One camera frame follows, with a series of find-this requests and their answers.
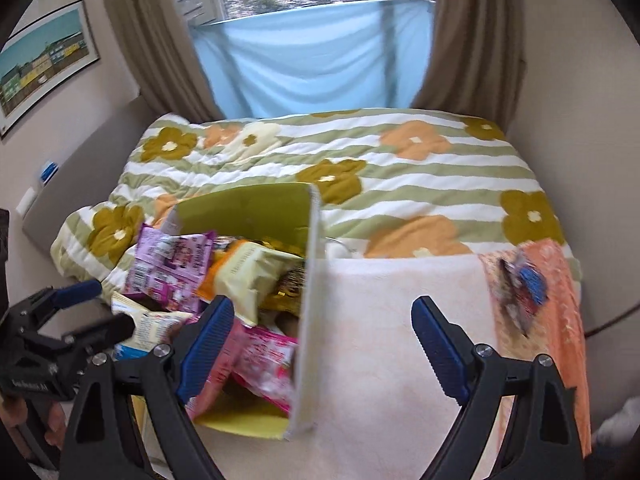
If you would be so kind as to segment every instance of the picture frame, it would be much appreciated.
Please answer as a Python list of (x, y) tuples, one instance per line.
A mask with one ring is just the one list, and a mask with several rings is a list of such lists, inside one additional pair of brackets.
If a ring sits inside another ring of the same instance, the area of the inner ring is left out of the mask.
[(45, 96), (99, 59), (84, 0), (12, 35), (0, 52), (0, 139)]

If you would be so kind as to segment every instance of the fabric storage bin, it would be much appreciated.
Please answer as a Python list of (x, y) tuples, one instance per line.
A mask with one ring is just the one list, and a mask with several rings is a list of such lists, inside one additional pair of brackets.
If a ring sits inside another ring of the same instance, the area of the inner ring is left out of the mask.
[[(306, 258), (300, 311), (299, 346), (294, 362), (295, 394), (289, 416), (251, 394), (221, 393), (195, 423), (227, 433), (288, 439), (308, 430), (318, 403), (319, 350), (322, 338), (324, 236), (319, 220), (321, 199), (315, 186), (302, 183), (260, 184), (222, 190), (177, 204), (162, 224), (171, 235), (215, 230), (252, 240), (273, 238), (301, 248)], [(150, 456), (158, 446), (148, 412), (142, 420)]]

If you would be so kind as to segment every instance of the orange towel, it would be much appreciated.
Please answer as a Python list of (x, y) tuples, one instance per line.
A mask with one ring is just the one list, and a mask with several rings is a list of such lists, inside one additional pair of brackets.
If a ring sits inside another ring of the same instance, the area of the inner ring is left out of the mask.
[[(535, 317), (529, 338), (526, 338), (515, 327), (496, 298), (492, 297), (498, 352), (504, 357), (526, 361), (531, 361), (541, 353), (551, 355), (564, 385), (567, 388), (574, 386), (577, 388), (575, 420), (580, 434), (582, 452), (586, 456), (591, 452), (589, 391), (584, 330), (571, 271), (562, 254), (562, 248), (553, 240), (528, 242), (521, 248), (529, 261), (545, 277), (548, 301)], [(509, 258), (513, 254), (514, 250), (480, 255), (490, 290), (495, 289), (498, 279), (498, 260)], [(502, 434), (509, 420), (512, 403), (513, 399), (504, 399), (500, 409)]]

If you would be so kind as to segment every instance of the gray headboard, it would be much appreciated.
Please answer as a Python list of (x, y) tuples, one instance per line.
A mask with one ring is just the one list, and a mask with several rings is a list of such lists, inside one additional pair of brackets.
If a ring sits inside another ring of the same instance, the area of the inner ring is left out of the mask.
[(142, 97), (118, 110), (75, 150), (38, 195), (22, 223), (36, 247), (49, 254), (67, 216), (107, 199), (127, 157), (158, 118)]

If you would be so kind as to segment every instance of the light blue fabric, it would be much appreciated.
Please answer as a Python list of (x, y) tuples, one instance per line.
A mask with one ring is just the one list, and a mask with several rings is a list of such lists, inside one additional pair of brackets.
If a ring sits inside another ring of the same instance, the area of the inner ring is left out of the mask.
[(190, 30), (229, 119), (406, 108), (427, 68), (433, 3), (331, 4)]

